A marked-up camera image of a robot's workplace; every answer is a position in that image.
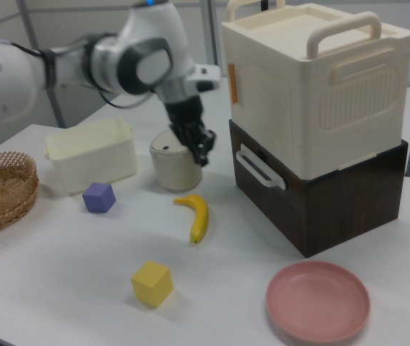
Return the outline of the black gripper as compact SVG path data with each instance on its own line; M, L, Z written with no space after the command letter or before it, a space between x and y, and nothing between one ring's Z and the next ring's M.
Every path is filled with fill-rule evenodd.
M204 167L208 164L208 152L214 147L216 133L204 129L201 119L202 101L196 95L181 102L164 104L172 129L179 142L190 147L190 152L197 165Z

